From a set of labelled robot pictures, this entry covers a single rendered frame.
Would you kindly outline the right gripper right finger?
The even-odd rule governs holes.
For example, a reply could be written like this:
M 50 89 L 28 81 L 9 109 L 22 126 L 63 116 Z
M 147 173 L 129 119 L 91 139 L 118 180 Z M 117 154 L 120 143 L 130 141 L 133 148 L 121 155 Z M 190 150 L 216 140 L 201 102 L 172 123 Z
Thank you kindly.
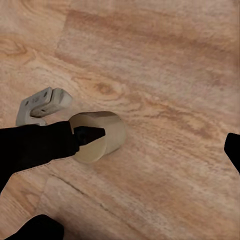
M 225 140 L 224 151 L 240 173 L 240 135 L 228 133 Z

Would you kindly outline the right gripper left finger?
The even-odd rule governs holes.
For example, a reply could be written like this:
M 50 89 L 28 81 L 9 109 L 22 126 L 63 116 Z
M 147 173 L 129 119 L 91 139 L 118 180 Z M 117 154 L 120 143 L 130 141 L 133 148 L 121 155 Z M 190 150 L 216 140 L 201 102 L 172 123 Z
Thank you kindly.
M 26 152 L 21 133 L 0 138 L 0 193 Z

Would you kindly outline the pillar candle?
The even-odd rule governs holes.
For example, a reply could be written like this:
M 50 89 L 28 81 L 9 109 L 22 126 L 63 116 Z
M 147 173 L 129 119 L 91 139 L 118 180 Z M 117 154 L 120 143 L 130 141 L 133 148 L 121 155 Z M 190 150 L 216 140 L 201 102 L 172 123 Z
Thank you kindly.
M 112 111 L 80 112 L 73 115 L 68 122 L 74 128 L 92 127 L 105 130 L 105 136 L 86 145 L 79 146 L 79 151 L 70 158 L 82 164 L 95 163 L 118 151 L 127 137 L 127 128 L 123 119 Z

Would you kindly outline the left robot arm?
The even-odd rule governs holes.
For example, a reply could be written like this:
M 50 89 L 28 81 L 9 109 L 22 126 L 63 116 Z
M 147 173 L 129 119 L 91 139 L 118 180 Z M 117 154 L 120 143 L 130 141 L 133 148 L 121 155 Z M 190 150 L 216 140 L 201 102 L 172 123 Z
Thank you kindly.
M 64 89 L 50 86 L 23 99 L 15 126 L 0 128 L 0 139 L 22 134 L 26 152 L 14 173 L 48 164 L 52 160 L 75 155 L 80 146 L 87 145 L 106 135 L 104 128 L 80 126 L 72 134 L 69 121 L 47 124 L 43 117 L 70 107 L 73 97 Z

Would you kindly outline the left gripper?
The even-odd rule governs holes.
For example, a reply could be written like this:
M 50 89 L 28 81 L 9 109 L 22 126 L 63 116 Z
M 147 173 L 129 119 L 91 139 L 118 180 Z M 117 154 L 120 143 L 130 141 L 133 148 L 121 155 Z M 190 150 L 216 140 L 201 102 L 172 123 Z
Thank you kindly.
M 0 128 L 5 136 L 22 134 L 26 152 L 14 173 L 48 164 L 52 160 L 75 155 L 80 146 L 87 145 L 106 135 L 104 128 L 80 126 L 72 134 L 69 121 L 59 121 L 48 126 L 21 126 Z

